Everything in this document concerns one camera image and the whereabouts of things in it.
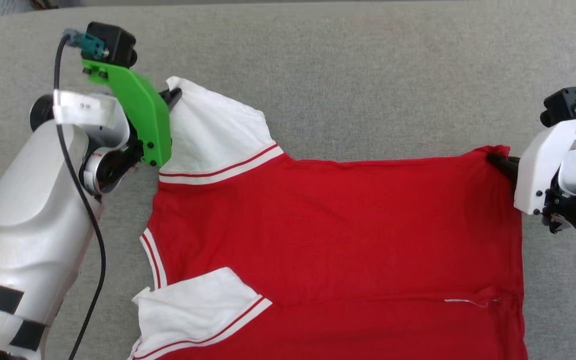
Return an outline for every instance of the white label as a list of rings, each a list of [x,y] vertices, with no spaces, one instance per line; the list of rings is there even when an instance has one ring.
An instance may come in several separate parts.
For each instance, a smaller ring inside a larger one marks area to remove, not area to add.
[[[53,95],[52,112],[57,124],[114,127],[115,101],[59,89]]]

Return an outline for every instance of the teal connector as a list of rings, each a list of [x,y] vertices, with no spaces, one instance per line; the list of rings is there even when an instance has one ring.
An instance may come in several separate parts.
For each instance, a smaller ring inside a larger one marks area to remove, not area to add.
[[[102,59],[108,56],[106,43],[100,38],[75,29],[66,29],[63,31],[63,34],[70,35],[70,38],[66,42],[67,46],[80,48],[84,53],[90,54],[96,59]]]

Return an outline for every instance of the gray couch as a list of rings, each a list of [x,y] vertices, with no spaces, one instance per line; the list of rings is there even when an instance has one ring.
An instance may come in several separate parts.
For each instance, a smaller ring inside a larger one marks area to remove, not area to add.
[[[297,159],[451,156],[487,144],[520,155],[542,130],[544,98],[576,85],[571,1],[88,7],[7,16],[0,18],[0,177],[30,136],[30,106],[51,91],[62,30],[90,21],[132,32],[133,69],[159,88],[178,75],[264,111],[274,138]],[[81,71],[78,54],[67,50],[62,86],[99,90]],[[126,358],[139,337],[131,297],[152,285],[138,237],[157,180],[156,170],[141,167],[107,198],[106,284],[79,359]],[[450,189],[440,178],[436,184],[441,201]],[[534,217],[523,228],[528,353],[576,359],[576,237],[551,235]],[[98,275],[93,242],[48,338],[48,359],[67,358]]]

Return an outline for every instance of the black tape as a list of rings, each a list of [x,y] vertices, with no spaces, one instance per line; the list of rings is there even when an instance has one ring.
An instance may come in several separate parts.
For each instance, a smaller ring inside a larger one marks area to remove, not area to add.
[[[44,324],[24,320],[14,338],[10,341],[10,345],[37,351],[39,343],[42,342],[45,329],[46,326]]]
[[[23,291],[0,286],[0,312],[14,315],[23,296]]]

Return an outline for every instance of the red shirt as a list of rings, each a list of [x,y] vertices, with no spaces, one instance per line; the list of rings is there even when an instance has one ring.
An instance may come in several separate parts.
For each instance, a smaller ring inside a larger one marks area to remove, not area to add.
[[[339,163],[267,140],[221,170],[162,169],[141,239],[161,289],[144,292],[151,330],[131,359],[528,358],[521,214],[486,161],[508,148]],[[204,288],[224,268],[232,281]],[[226,283],[238,290],[222,294]],[[205,295],[194,310],[189,293]],[[233,310],[188,325],[205,299]]]

